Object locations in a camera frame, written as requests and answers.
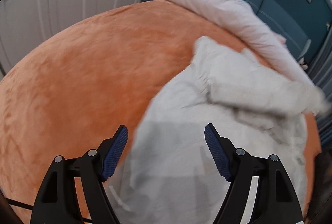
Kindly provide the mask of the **cream quilted puffer jacket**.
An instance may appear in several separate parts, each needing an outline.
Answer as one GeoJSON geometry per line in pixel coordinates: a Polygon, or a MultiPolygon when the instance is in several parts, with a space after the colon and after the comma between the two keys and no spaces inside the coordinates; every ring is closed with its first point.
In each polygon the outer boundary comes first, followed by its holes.
{"type": "Polygon", "coordinates": [[[212,124],[252,156],[280,157],[304,203],[305,115],[329,109],[317,86],[261,65],[248,49],[200,37],[188,67],[150,102],[107,196],[121,223],[212,223],[229,187],[205,141],[212,124]]]}

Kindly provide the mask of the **orange velvet bed cover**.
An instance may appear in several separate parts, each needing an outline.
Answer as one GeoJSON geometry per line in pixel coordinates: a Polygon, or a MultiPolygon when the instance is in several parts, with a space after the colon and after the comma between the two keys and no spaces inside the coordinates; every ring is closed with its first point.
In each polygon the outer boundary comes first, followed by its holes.
{"type": "Polygon", "coordinates": [[[31,204],[56,154],[78,156],[120,124],[134,131],[204,35],[236,51],[248,46],[211,16],[157,0],[85,19],[30,52],[1,81],[5,196],[31,204]]]}

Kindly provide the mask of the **grey striped curtain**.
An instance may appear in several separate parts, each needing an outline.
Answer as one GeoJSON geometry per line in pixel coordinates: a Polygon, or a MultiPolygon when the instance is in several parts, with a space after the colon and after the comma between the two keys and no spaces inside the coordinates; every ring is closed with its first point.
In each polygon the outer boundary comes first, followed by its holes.
{"type": "MultiPolygon", "coordinates": [[[[309,77],[325,94],[326,99],[331,103],[331,29],[327,34],[323,46],[310,64],[309,77]]],[[[316,117],[321,145],[328,147],[331,145],[331,112],[326,116],[316,117]]]]}

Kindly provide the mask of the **pale pink rolled duvet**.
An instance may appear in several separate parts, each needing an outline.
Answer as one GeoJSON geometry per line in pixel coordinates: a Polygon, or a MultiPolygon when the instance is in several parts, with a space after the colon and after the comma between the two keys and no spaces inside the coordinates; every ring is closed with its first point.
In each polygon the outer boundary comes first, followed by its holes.
{"type": "Polygon", "coordinates": [[[166,0],[226,29],[292,81],[313,85],[286,47],[286,34],[276,33],[243,0],[166,0]]]}

